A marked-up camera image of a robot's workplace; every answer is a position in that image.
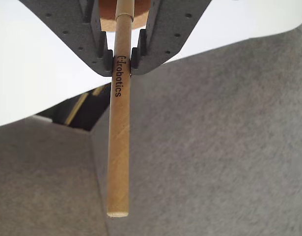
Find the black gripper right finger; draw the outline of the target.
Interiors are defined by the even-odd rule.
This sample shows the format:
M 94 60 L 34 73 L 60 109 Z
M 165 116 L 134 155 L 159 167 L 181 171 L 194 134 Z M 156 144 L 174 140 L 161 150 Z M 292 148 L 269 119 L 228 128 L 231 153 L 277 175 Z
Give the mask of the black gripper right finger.
M 209 0 L 152 0 L 146 28 L 132 49 L 131 73 L 144 75 L 179 53 Z

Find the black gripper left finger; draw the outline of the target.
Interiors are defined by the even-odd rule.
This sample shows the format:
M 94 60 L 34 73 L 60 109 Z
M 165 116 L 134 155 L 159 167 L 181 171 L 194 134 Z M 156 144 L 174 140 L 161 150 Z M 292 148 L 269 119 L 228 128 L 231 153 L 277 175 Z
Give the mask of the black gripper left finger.
M 110 77 L 112 50 L 101 29 L 98 0 L 21 1 L 94 72 Z

